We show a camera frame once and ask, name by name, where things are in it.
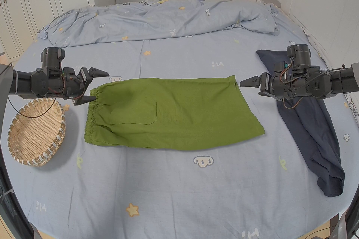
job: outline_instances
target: white headboard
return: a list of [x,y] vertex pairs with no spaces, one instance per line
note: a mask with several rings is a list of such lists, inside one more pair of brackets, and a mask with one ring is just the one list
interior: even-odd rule
[[[281,8],[305,28],[328,67],[359,62],[359,0],[286,0]],[[359,107],[359,93],[350,96]]]

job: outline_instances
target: folded green shorts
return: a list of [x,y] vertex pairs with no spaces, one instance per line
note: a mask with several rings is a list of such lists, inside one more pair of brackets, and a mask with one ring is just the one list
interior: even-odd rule
[[264,134],[234,76],[133,79],[92,89],[85,141],[199,150]]

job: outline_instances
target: woven basket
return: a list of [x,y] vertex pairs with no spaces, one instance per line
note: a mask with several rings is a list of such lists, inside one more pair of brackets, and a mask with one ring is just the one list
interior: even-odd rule
[[[41,98],[28,102],[19,112],[26,116],[38,116],[52,105],[53,99]],[[24,165],[42,166],[60,147],[65,137],[64,109],[55,101],[43,116],[30,119],[16,114],[7,134],[11,156]]]

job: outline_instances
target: bed sheet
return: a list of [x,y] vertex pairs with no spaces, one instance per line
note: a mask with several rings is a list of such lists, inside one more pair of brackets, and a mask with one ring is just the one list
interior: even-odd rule
[[[209,78],[235,75],[237,82],[266,71],[256,50],[309,44],[303,31],[279,10],[279,35],[231,29],[161,40],[99,43],[65,48],[62,66],[93,66],[111,77],[91,88],[132,78]],[[51,46],[38,39],[16,64],[41,66]],[[312,49],[312,64],[325,68]],[[240,88],[265,134],[241,143],[200,151],[84,141],[88,104],[66,115],[64,142],[42,167],[14,161],[7,129],[16,112],[7,105],[1,147],[16,196],[31,223],[62,238],[288,238],[296,239],[348,207],[359,182],[359,129],[343,95],[325,100],[337,132],[346,173],[344,191],[326,197],[317,186],[275,100],[258,89]],[[27,101],[10,96],[16,107]]]

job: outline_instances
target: basket rim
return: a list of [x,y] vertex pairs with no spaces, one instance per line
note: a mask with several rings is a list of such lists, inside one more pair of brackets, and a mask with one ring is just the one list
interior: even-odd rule
[[22,159],[19,159],[17,156],[14,155],[14,153],[12,152],[12,148],[11,148],[11,127],[15,126],[14,122],[17,121],[20,118],[20,114],[18,112],[16,112],[16,115],[13,117],[11,123],[10,123],[10,127],[9,127],[9,131],[7,133],[7,148],[10,152],[10,155],[14,158],[14,160],[16,160],[18,163],[21,163],[23,165],[30,165],[30,166],[41,166],[44,165],[45,163],[47,163],[55,154],[55,152],[58,150],[58,148],[60,147],[61,143],[64,140],[65,137],[65,130],[66,130],[66,123],[65,123],[65,111],[63,109],[63,107],[61,106],[61,104],[59,103],[59,101],[57,99],[49,99],[49,98],[37,98],[34,100],[31,100],[30,102],[26,103],[23,107],[20,108],[19,111],[21,110],[26,110],[27,108],[30,108],[30,103],[32,103],[33,105],[35,105],[34,101],[36,102],[45,102],[45,101],[50,101],[53,102],[55,101],[55,103],[57,104],[57,106],[60,108],[60,112],[61,112],[61,124],[59,127],[59,130],[55,136],[55,138],[52,141],[52,145],[49,144],[49,146],[47,147],[47,150],[45,152],[43,152],[42,154],[39,154],[37,157],[32,158],[30,160],[24,161]]

